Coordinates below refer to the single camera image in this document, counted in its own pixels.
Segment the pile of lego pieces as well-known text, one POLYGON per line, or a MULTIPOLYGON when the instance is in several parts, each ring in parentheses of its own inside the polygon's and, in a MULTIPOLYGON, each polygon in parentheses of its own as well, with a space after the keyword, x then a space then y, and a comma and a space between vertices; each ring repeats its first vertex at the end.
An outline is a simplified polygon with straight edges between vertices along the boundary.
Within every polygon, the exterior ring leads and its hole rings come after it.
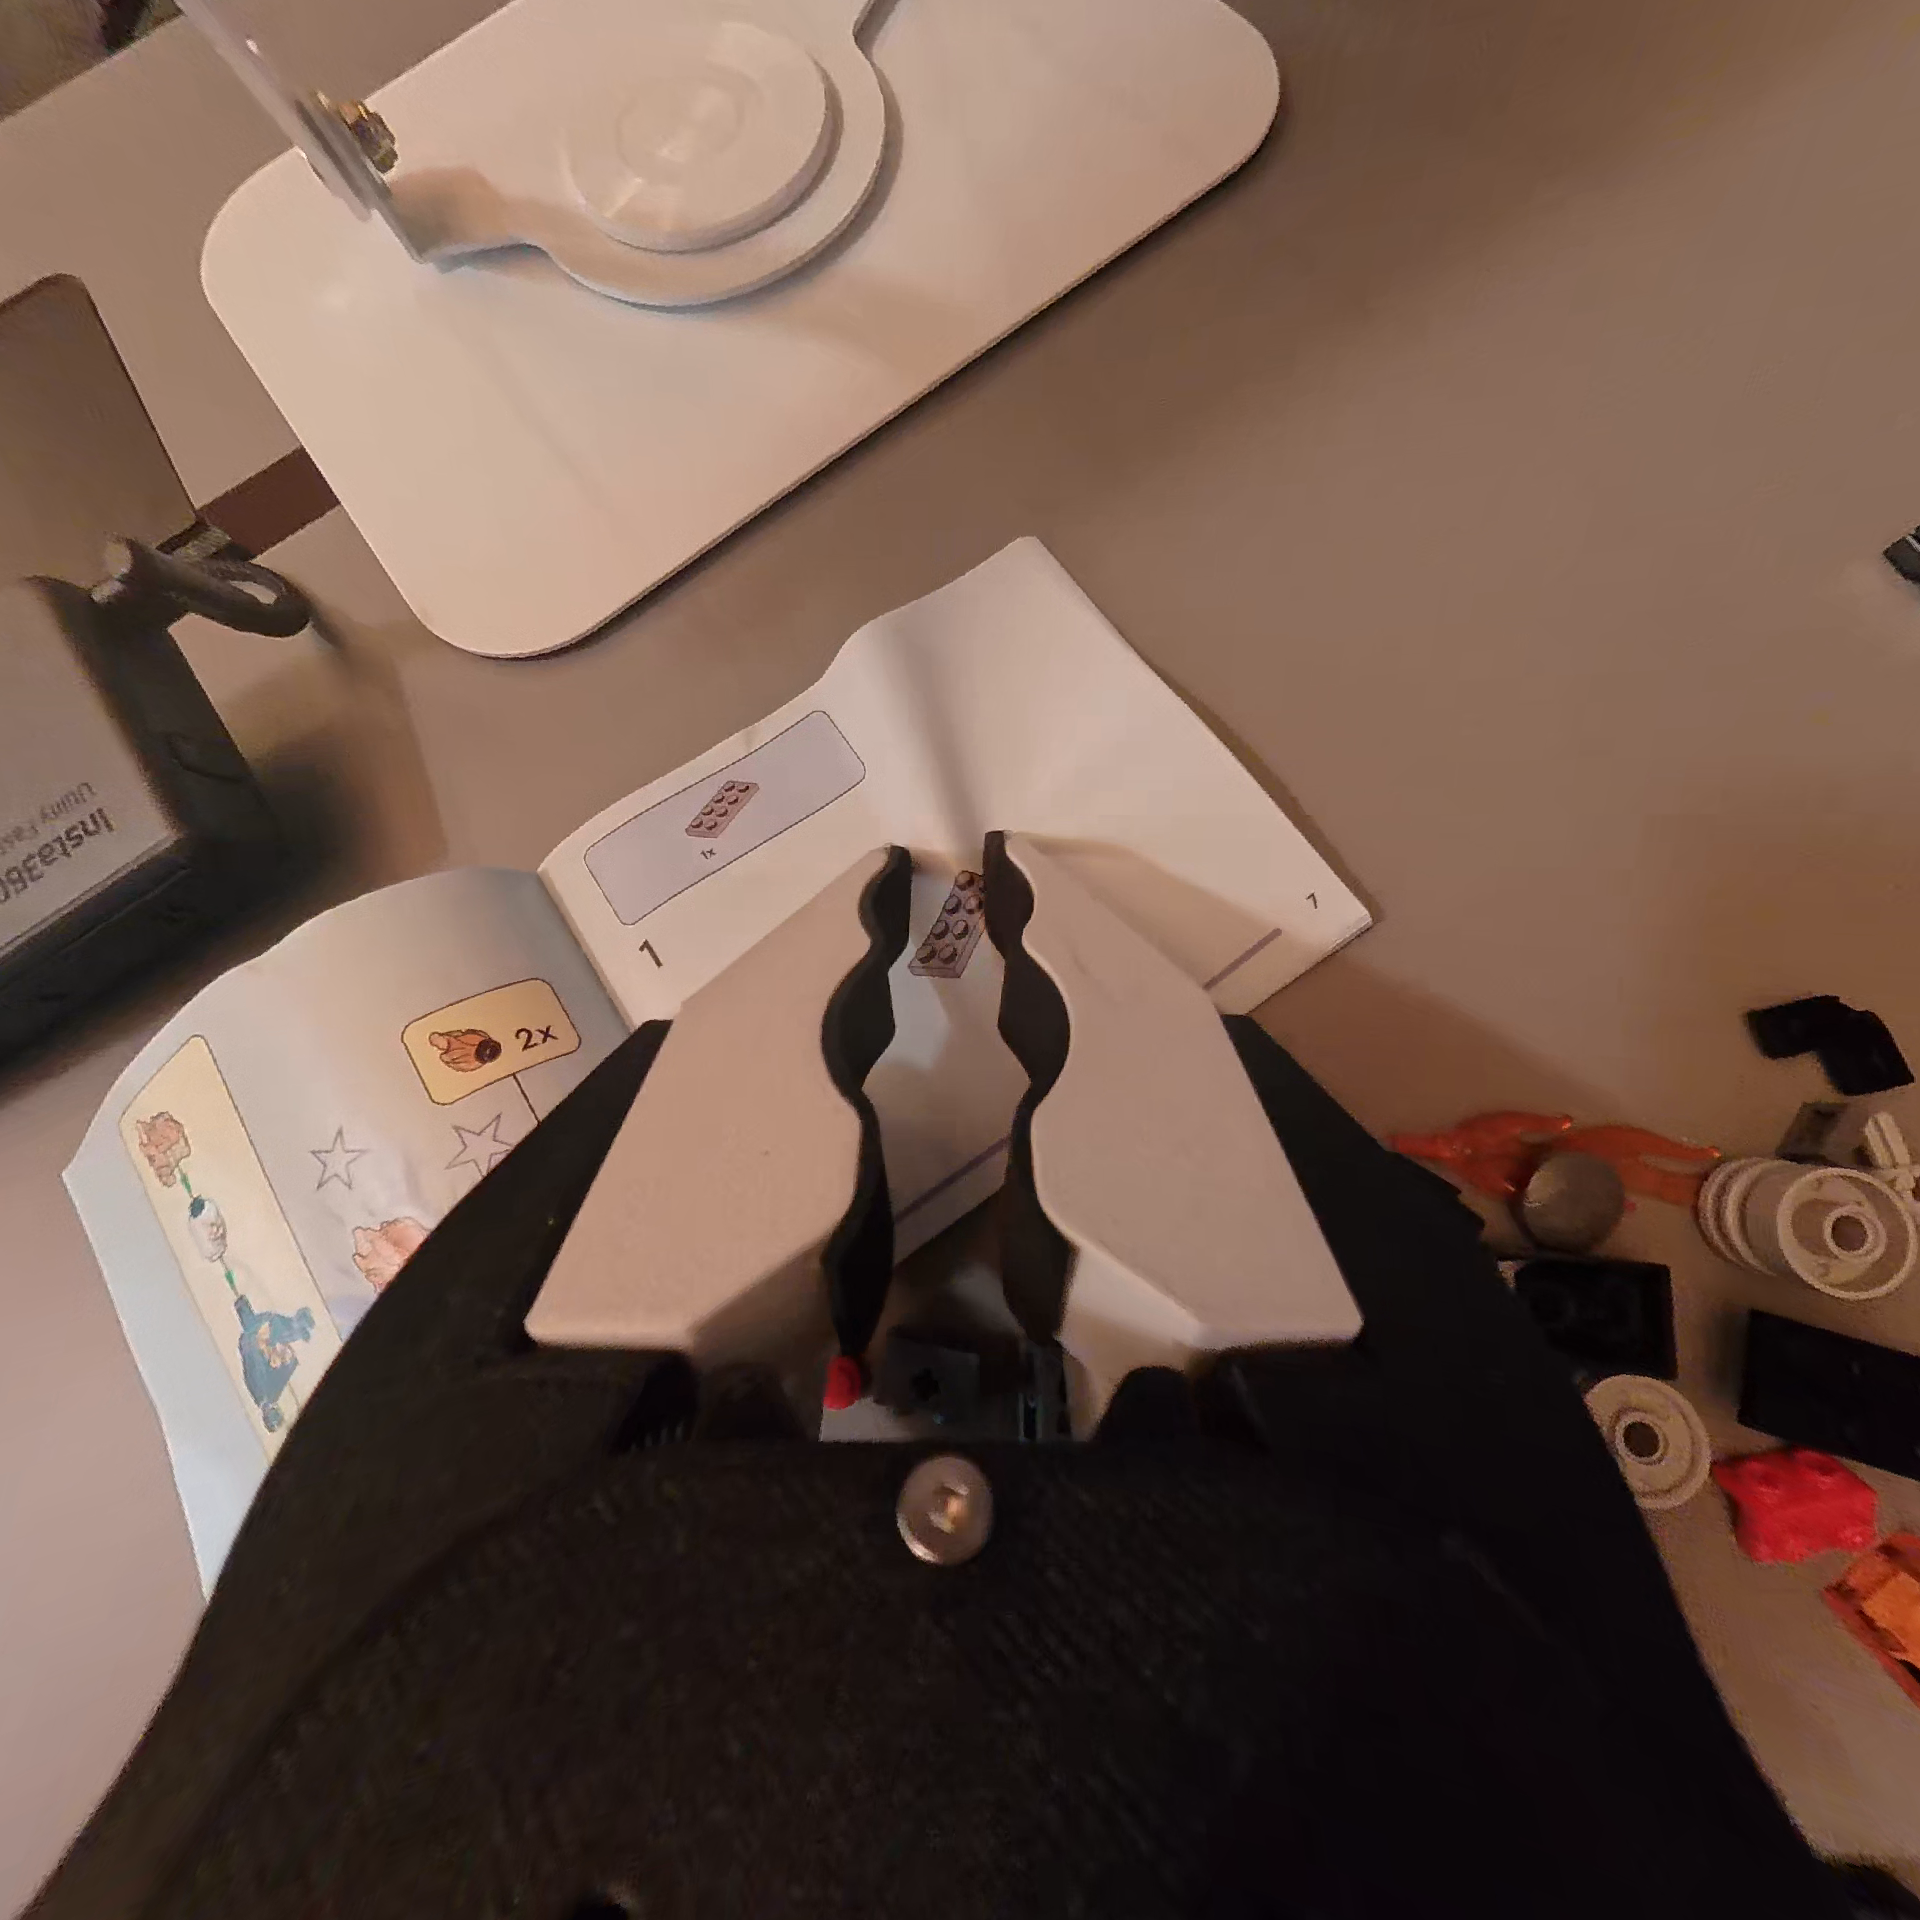
MULTIPOLYGON (((1356 894, 1035 539, 860 628, 819 700, 860 828, 890 828, 954 867, 989 828, 1038 829, 1224 1015, 1248 1015, 1366 929, 1356 894)), ((1859 1147, 1835 1147, 1838 1117, 1803 1108, 1810 1140, 1774 1159, 1714 1159, 1550 1113, 1479 1115, 1395 1147, 1490 1195, 1591 1161, 1696 1214, 1719 1260, 1847 1303, 1912 1290, 1916 1199, 1892 1183, 1898 1131, 1874 1113, 1859 1147)), ((1528 1255, 1518 1274, 1522 1303, 1548 1307, 1550 1341, 1591 1386, 1637 1499, 1679 1507, 1714 1482, 1756 1566, 1844 1551, 1827 1602, 1916 1697, 1916 1532, 1886 1525, 1859 1474, 1916 1482, 1916 1356, 1754 1309, 1738 1414, 1774 1447, 1712 1455, 1672 1387, 1664 1268, 1528 1255)))

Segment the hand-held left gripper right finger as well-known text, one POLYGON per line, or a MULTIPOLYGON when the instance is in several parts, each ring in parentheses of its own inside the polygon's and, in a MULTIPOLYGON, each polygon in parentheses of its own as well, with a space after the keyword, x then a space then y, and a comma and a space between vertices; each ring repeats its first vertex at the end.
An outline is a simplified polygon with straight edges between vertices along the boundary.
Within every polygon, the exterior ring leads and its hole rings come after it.
POLYGON ((1256 1029, 1023 833, 983 870, 997 1029, 1023 1071, 999 1276, 1068 1378, 1356 1341, 1363 1315, 1261 1103, 1256 1029))

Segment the white monitor stand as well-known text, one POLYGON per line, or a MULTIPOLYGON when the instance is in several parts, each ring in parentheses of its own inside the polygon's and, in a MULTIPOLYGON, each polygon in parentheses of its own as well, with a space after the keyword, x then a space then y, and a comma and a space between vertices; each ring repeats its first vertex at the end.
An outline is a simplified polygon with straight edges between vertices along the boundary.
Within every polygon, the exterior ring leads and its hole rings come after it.
POLYGON ((294 148, 215 316, 406 609, 557 651, 1224 182, 1214 2, 504 5, 367 100, 183 5, 294 148))

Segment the black box with white label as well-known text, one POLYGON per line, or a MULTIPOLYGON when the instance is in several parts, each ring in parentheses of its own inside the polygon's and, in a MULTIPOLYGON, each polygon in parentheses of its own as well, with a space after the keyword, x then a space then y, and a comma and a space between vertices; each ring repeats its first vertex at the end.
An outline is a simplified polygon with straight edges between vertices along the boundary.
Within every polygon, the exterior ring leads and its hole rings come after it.
POLYGON ((2 1059, 262 894, 286 852, 164 620, 24 578, 2 596, 2 1059))

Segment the lego instruction booklet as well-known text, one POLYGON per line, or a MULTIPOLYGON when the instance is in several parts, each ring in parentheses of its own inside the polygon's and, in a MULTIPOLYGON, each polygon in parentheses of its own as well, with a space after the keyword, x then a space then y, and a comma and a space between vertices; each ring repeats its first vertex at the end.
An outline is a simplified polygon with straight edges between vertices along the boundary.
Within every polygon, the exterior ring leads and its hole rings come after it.
POLYGON ((674 1017, 855 858, 909 852, 878 1061, 895 1258, 1002 1183, 1016 1103, 986 934, 1032 833, 1246 1017, 1371 919, 1020 539, 856 630, 799 697, 539 870, 333 905, 210 982, 112 1086, 63 1182, 159 1420, 203 1596, 331 1357, 424 1234, 632 1029, 674 1017))

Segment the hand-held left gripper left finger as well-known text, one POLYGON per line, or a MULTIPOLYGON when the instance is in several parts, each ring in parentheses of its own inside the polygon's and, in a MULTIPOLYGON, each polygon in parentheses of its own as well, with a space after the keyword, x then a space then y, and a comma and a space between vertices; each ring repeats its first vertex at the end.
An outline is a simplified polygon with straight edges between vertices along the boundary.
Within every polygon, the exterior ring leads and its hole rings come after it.
POLYGON ((691 994, 525 1316, 549 1349, 860 1364, 895 1231, 867 1079, 914 862, 876 847, 691 994))

